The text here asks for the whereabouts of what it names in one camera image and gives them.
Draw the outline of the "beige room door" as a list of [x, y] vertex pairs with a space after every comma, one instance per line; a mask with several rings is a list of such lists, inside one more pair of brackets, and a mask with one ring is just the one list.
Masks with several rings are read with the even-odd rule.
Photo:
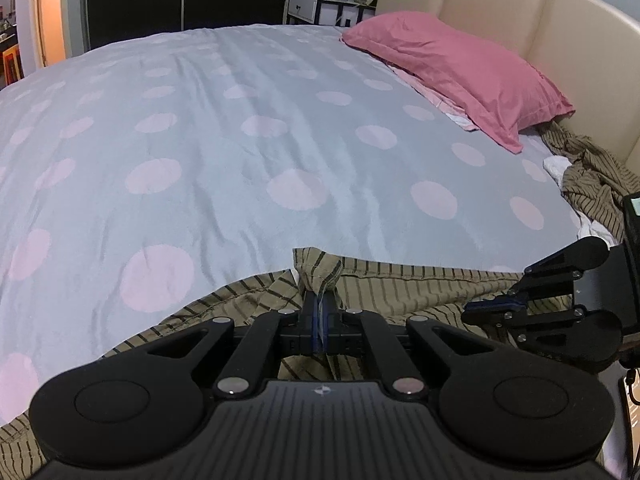
[[89, 47], [86, 0], [32, 0], [36, 63], [48, 67]]

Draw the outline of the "polka dot bed sheet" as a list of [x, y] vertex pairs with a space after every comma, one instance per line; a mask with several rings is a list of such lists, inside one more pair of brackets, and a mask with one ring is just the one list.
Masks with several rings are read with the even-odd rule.
[[1, 92], [1, 418], [297, 247], [518, 272], [585, 220], [533, 131], [462, 129], [336, 28], [110, 44]]

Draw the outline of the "light pink pillow under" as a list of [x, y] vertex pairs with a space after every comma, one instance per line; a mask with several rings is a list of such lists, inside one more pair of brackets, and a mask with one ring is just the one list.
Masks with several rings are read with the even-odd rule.
[[450, 120], [455, 122], [460, 128], [465, 131], [477, 130], [477, 125], [472, 122], [471, 118], [465, 113], [464, 109], [451, 101], [446, 96], [443, 96], [440, 92], [428, 88], [425, 84], [416, 78], [413, 74], [402, 70], [399, 67], [389, 65], [388, 68], [394, 72], [405, 84], [413, 88], [414, 91], [420, 93], [428, 102], [436, 107], [440, 112], [444, 113]]

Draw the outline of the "beige padded headboard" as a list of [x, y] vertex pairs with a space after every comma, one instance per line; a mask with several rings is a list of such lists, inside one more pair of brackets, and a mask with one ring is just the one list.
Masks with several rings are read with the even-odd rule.
[[378, 0], [517, 53], [576, 108], [572, 129], [639, 169], [639, 24], [602, 0]]

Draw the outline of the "white bedside table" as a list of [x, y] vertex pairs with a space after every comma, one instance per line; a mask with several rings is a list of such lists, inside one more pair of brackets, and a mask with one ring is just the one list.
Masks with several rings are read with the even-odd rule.
[[288, 0], [285, 25], [350, 27], [375, 16], [378, 0]]

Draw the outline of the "pink pillow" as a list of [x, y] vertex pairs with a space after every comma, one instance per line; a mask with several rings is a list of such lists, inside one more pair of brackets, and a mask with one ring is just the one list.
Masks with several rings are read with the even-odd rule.
[[433, 14], [377, 15], [346, 29], [342, 40], [450, 99], [491, 140], [513, 154], [523, 149], [522, 130], [575, 113], [561, 90], [524, 58], [454, 29]]

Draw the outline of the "olive striped top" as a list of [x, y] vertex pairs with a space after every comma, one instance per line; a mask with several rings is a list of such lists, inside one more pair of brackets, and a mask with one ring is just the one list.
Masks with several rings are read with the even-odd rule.
[[589, 136], [576, 136], [564, 122], [545, 122], [535, 127], [553, 155], [570, 162], [560, 190], [576, 211], [597, 221], [619, 242], [626, 240], [624, 198], [639, 192], [639, 177]]

